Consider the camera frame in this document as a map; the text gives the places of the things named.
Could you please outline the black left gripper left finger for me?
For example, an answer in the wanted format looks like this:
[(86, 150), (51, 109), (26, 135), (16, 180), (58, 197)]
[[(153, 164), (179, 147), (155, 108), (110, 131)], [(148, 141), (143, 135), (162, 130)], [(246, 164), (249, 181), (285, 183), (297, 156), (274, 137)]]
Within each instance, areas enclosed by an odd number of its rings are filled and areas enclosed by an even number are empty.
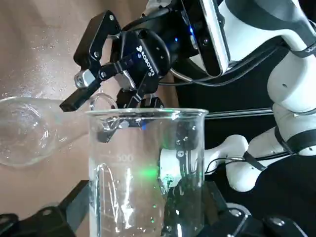
[(81, 180), (58, 204), (23, 220), (15, 213), (0, 215), (2, 237), (75, 237), (88, 209), (89, 181)]

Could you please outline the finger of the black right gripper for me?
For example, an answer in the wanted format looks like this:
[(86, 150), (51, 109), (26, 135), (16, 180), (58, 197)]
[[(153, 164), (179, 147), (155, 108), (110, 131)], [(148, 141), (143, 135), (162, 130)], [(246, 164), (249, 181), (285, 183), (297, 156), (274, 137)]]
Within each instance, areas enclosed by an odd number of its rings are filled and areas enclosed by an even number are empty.
[(74, 81), (77, 90), (60, 104), (64, 112), (78, 110), (109, 78), (135, 64), (135, 52), (105, 65), (100, 64), (103, 45), (108, 36), (121, 33), (119, 23), (109, 10), (93, 17), (78, 44), (73, 59), (80, 66)]
[(121, 89), (116, 100), (118, 111), (102, 121), (97, 130), (97, 140), (108, 143), (119, 129), (145, 125), (145, 122), (136, 120), (137, 109), (142, 111), (163, 108), (162, 100), (155, 95), (159, 81), (158, 76), (150, 77), (146, 73), (135, 89)]

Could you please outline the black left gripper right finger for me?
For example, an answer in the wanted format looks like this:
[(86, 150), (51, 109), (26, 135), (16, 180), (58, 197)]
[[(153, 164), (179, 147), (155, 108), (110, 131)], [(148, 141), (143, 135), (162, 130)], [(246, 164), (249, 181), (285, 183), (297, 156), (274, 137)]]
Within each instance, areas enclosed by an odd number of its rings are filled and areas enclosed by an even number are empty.
[(203, 187), (205, 237), (305, 237), (306, 233), (293, 220), (270, 215), (257, 219), (244, 206), (228, 203), (215, 182)]

